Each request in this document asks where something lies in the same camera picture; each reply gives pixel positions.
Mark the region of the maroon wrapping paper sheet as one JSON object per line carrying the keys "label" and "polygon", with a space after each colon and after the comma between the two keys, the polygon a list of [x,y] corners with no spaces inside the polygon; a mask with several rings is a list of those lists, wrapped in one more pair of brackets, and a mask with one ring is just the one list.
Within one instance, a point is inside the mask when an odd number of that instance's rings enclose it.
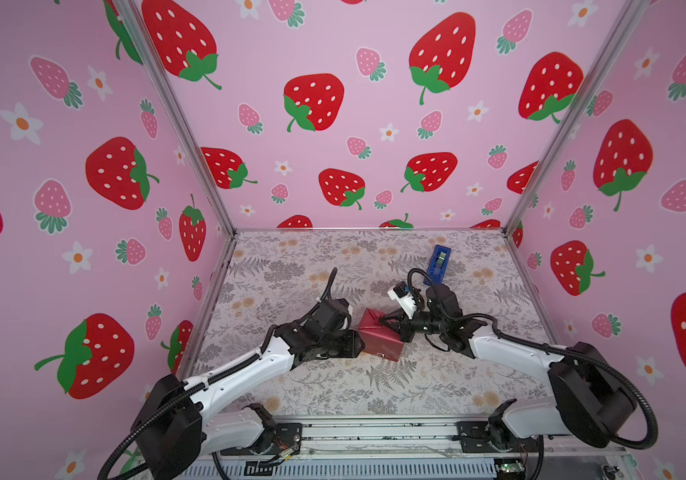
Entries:
{"label": "maroon wrapping paper sheet", "polygon": [[385,360],[398,362],[404,343],[396,332],[380,324],[379,320],[383,316],[384,313],[378,310],[370,308],[364,310],[357,327],[365,345],[364,352]]}

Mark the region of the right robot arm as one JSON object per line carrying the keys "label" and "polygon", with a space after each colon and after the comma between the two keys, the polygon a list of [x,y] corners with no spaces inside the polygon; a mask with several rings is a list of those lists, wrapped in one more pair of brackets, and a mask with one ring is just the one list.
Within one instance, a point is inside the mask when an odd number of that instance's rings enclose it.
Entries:
{"label": "right robot arm", "polygon": [[486,435],[498,450],[528,437],[565,435],[603,448],[619,442],[619,430],[640,404],[631,383],[610,372],[590,344],[556,347],[516,339],[490,315],[463,314],[445,285],[421,293],[400,282],[388,296],[399,308],[380,323],[402,342],[418,333],[436,335],[449,352],[501,364],[550,388],[541,399],[506,400],[488,417]]}

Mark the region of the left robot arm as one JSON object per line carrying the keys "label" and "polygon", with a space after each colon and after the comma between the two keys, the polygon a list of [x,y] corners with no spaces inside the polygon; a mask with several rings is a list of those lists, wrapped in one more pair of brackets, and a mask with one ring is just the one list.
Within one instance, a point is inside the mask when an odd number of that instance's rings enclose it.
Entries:
{"label": "left robot arm", "polygon": [[326,298],[302,318],[271,326],[260,346],[219,368],[159,380],[131,427],[143,470],[154,479],[173,479],[207,450],[255,444],[268,416],[250,407],[248,420],[236,427],[225,407],[306,362],[357,357],[364,342],[350,327],[351,314],[346,300]]}

